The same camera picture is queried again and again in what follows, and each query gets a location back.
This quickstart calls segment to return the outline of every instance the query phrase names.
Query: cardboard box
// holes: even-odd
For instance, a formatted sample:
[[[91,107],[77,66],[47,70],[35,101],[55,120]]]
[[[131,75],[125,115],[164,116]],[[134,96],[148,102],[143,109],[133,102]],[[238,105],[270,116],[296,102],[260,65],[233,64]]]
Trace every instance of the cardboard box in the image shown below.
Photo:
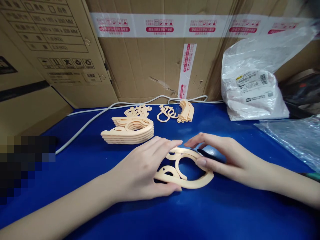
[[[0,12],[0,28],[74,108],[117,102],[85,1],[0,0]]]
[[[257,15],[269,16],[265,21],[263,31],[261,34],[271,34],[272,31],[282,31],[286,26],[311,26],[319,17],[312,12],[312,9],[319,9],[314,6],[316,1],[309,1],[308,3],[300,0],[292,1],[245,1],[245,3],[238,6],[235,14],[238,15]],[[282,24],[282,28],[275,29],[276,23]],[[221,66],[222,56],[224,51],[240,41],[242,38],[225,38],[222,43],[216,64],[213,66],[213,71],[210,80],[207,82],[205,94],[208,95],[209,100],[220,100],[221,98]],[[285,81],[296,75],[299,72],[310,68],[318,67],[320,63],[320,40],[317,36],[314,41],[310,42],[301,52],[294,56],[291,60],[280,67],[275,76],[278,82]]]
[[[242,38],[313,24],[307,4],[299,0],[87,0],[87,4],[116,94],[129,102],[161,94],[182,98],[206,94],[219,100],[225,49]],[[184,67],[189,66],[188,44],[190,49],[194,44],[189,73]],[[303,50],[306,58],[312,51],[304,63],[293,58],[280,69],[279,80],[313,67],[319,60],[317,46],[312,42],[308,51]]]
[[[113,75],[113,85],[118,99],[127,102],[144,102],[158,95],[173,98],[180,95],[180,76],[186,73],[182,71],[181,74],[180,72],[181,66],[184,65],[184,47],[187,44],[196,44],[193,65],[189,71],[191,74],[186,76],[189,85],[187,97],[192,98],[203,94],[222,39],[220,37],[200,38],[196,33],[180,37],[180,34],[183,33],[175,33],[175,29],[181,24],[184,25],[185,22],[179,16],[195,16],[193,21],[202,21],[203,18],[206,18],[204,15],[228,16],[232,14],[236,1],[192,0],[186,3],[180,0],[164,3],[163,1],[139,0],[130,4],[123,1],[89,0],[87,4],[91,13],[105,13],[101,17],[99,14],[91,15],[94,23],[97,23],[99,18],[106,19],[106,21],[121,20],[121,26],[127,23],[133,34],[139,24],[140,28],[149,27],[145,25],[145,21],[152,20],[153,24],[158,24],[158,26],[161,21],[168,25],[173,23],[174,31],[165,32],[166,35],[154,35],[158,32],[150,32],[143,38],[139,36],[135,38],[126,37],[124,32],[123,35],[115,35],[115,37],[99,37]],[[127,14],[127,17],[126,15],[116,17],[117,14],[112,13]],[[132,21],[132,14],[137,17],[144,16],[145,19]],[[221,21],[221,19],[215,20],[216,30],[208,34],[216,34],[218,29],[223,31],[223,22],[224,20]],[[157,102],[165,103],[166,100],[159,99]]]
[[[7,136],[36,136],[73,110],[0,30],[0,146]]]
[[[0,145],[7,136],[38,136],[73,110],[50,86],[0,102]]]

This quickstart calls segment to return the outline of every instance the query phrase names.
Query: human hand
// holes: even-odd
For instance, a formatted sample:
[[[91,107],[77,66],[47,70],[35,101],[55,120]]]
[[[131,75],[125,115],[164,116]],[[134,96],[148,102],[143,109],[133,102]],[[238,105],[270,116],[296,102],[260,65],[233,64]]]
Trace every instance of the human hand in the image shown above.
[[[182,189],[175,183],[155,183],[153,177],[160,163],[181,140],[167,140],[158,136],[135,148],[112,170],[102,175],[112,182],[116,202],[152,199],[169,196]]]
[[[257,157],[233,138],[219,137],[207,133],[199,133],[184,145],[195,148],[210,145],[226,156],[226,164],[210,158],[200,157],[196,160],[198,166],[206,167],[213,172],[220,173],[234,181],[256,189],[269,190],[274,175],[274,165]]]

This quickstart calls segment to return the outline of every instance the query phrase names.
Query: plastic bag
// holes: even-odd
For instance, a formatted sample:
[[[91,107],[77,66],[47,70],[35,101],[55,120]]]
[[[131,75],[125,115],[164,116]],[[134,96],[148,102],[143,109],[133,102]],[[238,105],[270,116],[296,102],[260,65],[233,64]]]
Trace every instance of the plastic bag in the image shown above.
[[[243,39],[228,48],[222,60],[221,93],[230,120],[288,118],[273,73],[316,34],[315,28],[303,27]]]
[[[320,172],[320,114],[299,120],[260,121],[255,126]]]

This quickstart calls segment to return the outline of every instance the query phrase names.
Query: left hand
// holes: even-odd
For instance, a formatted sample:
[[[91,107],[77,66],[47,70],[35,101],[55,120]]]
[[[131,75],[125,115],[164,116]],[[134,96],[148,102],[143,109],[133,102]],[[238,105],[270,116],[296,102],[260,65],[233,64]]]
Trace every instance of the left hand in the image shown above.
[[[146,200],[169,196],[182,189],[175,183],[155,183],[153,177],[168,152],[182,144],[158,136],[136,147],[120,163],[101,177],[112,185],[116,202]]]

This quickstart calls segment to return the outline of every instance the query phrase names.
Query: pixelated area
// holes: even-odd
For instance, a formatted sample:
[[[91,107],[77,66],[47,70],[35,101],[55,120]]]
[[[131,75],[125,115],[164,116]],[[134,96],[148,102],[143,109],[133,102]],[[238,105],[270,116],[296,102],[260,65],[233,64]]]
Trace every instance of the pixelated area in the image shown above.
[[[8,136],[0,145],[0,205],[28,188],[28,180],[43,164],[55,162],[55,136]]]

